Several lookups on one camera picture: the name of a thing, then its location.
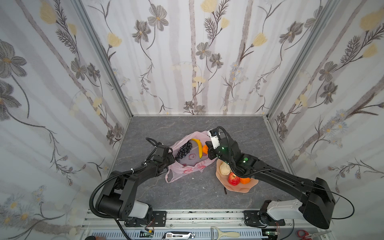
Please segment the beige fake bun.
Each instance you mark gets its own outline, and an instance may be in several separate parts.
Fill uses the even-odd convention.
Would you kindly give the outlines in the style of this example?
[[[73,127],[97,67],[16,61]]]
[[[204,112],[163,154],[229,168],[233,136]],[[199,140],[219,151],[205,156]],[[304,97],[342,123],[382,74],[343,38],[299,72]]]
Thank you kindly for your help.
[[[228,176],[231,172],[232,172],[232,170],[227,163],[225,163],[225,162],[221,163],[221,165],[220,165],[221,175]]]

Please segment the pink plastic bag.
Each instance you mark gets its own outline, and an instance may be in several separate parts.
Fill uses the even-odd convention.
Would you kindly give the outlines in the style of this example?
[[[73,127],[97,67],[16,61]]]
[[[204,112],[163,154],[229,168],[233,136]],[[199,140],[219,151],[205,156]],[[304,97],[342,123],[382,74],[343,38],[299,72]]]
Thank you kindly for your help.
[[[203,131],[193,132],[189,135],[186,135],[181,140],[175,142],[171,146],[171,148],[173,149],[174,157],[177,156],[178,151],[188,141],[192,141],[192,149],[189,153],[187,153],[185,157],[181,158],[179,162],[175,161],[175,163],[169,166],[168,172],[165,175],[165,180],[167,183],[175,182],[176,180],[194,172],[200,171],[202,173],[206,167],[216,161],[217,158],[210,160],[208,158],[208,155],[205,153],[202,153],[202,157],[200,158],[199,145],[195,141],[193,141],[193,139],[199,140],[202,147],[207,141],[211,140],[208,136],[208,132]]]

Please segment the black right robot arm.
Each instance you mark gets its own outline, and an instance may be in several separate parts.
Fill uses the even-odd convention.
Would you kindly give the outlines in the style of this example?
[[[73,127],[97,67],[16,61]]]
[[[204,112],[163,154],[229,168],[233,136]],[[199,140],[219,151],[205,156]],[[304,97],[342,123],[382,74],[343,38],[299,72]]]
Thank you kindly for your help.
[[[233,140],[221,139],[218,143],[206,141],[206,145],[209,159],[228,164],[235,176],[265,182],[293,196],[302,203],[297,218],[303,218],[317,228],[329,229],[332,220],[348,219],[355,213],[352,210],[346,217],[333,217],[336,205],[334,195],[337,193],[331,191],[323,179],[310,180],[276,169],[255,156],[242,153]]]

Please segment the orange fake tangerine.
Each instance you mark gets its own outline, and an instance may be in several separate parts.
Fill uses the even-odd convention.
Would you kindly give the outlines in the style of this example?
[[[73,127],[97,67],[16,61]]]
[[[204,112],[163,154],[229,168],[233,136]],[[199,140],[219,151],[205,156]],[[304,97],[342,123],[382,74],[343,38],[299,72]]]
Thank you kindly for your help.
[[[246,184],[248,184],[250,182],[251,182],[251,178],[240,178],[240,183],[241,184],[246,185]]]

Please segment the small orange fake fruit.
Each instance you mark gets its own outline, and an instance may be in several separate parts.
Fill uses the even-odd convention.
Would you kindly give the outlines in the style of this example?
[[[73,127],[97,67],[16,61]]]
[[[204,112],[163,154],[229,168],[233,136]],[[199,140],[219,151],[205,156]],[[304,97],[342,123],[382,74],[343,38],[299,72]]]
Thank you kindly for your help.
[[[208,147],[207,145],[204,145],[204,146],[202,147],[202,152],[203,152],[203,154],[204,154],[204,155],[208,155],[208,151],[209,151],[209,147]]]

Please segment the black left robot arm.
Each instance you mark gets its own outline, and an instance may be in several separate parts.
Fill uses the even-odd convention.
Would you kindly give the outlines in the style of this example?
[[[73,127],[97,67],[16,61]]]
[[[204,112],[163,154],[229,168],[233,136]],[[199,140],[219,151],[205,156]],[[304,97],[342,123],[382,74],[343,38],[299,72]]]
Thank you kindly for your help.
[[[139,219],[144,223],[153,220],[152,206],[136,200],[138,187],[164,173],[175,163],[175,158],[171,147],[151,138],[146,140],[154,149],[139,167],[123,172],[113,171],[92,192],[89,209],[95,216],[117,221]]]

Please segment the red fake apple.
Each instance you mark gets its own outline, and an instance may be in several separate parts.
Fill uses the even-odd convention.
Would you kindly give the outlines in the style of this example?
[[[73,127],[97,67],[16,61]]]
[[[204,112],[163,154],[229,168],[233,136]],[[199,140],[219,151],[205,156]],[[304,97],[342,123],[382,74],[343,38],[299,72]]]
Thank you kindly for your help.
[[[236,176],[233,172],[229,174],[228,183],[231,186],[237,186],[241,182],[241,178]]]

